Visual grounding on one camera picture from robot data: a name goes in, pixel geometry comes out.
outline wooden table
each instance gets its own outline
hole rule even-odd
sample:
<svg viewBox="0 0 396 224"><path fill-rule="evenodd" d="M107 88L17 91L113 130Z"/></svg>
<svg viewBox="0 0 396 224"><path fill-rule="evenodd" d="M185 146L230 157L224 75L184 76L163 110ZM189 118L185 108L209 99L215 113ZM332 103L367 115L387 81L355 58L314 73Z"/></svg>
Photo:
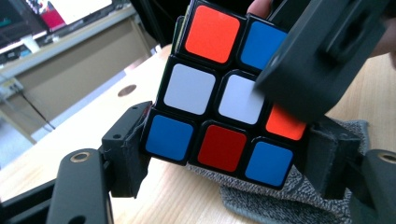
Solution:
<svg viewBox="0 0 396 224"><path fill-rule="evenodd" d="M102 136L127 108L154 101L169 51L166 47L136 69L127 69L125 78L0 171L2 201L55 178L66 154L99 148ZM132 84L135 91L118 96ZM396 151L395 87L396 72L388 57L370 59L329 115L368 120L372 148ZM116 223L253 223L224 208L216 183L155 159L137 199L112 199L112 204Z"/></svg>

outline hand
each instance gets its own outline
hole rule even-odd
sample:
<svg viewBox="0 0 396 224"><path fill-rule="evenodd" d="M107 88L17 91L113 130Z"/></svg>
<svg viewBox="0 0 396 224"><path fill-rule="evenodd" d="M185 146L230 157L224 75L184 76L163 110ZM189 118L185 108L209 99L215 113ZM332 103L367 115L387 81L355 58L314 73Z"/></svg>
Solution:
<svg viewBox="0 0 396 224"><path fill-rule="evenodd" d="M254 0L247 12L265 19L271 12L271 0ZM396 18L387 20L386 26L387 31L374 48L371 57L389 53L393 68L396 69Z"/></svg>

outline screw hole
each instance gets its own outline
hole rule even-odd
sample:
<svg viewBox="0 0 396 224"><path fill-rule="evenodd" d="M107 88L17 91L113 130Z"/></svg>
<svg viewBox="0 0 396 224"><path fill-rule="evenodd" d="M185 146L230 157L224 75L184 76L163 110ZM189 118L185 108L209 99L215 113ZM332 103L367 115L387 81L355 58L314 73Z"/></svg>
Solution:
<svg viewBox="0 0 396 224"><path fill-rule="evenodd" d="M113 138L114 138L114 139L120 139L120 138L121 138L121 135L120 135L119 133L114 134L114 135L113 135Z"/></svg>
<svg viewBox="0 0 396 224"><path fill-rule="evenodd" d="M386 154L386 153L381 153L381 154L378 155L378 157L379 157L381 160L383 160L383 161L396 164L396 157L393 156L393 155L389 155L389 154Z"/></svg>
<svg viewBox="0 0 396 224"><path fill-rule="evenodd" d="M85 223L85 217L84 216L73 217L69 221L69 224L84 224L84 223Z"/></svg>
<svg viewBox="0 0 396 224"><path fill-rule="evenodd" d="M70 161L82 162L82 161L86 161L89 157L90 157L89 152L80 152L78 154L73 155L72 158L70 158Z"/></svg>

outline orange sticker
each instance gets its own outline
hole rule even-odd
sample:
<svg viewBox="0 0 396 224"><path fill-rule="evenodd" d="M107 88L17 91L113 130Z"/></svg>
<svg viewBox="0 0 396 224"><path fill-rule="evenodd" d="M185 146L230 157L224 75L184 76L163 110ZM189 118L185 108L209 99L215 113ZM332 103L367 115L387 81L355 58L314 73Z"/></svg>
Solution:
<svg viewBox="0 0 396 224"><path fill-rule="evenodd" d="M306 124L291 116L278 105L274 105L267 121L266 130L292 140L300 140Z"/></svg>
<svg viewBox="0 0 396 224"><path fill-rule="evenodd" d="M186 50L217 63L226 63L239 27L237 18L198 6L186 40Z"/></svg>

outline computer monitor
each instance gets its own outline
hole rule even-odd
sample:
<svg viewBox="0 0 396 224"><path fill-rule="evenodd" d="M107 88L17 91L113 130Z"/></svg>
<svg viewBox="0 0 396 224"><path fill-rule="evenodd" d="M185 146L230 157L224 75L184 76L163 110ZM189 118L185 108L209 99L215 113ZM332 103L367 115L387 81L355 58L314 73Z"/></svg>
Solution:
<svg viewBox="0 0 396 224"><path fill-rule="evenodd" d="M112 4L112 0L25 0L51 32Z"/></svg>
<svg viewBox="0 0 396 224"><path fill-rule="evenodd" d="M45 35L47 27L24 0L0 0L0 52L20 46L21 38Z"/></svg>

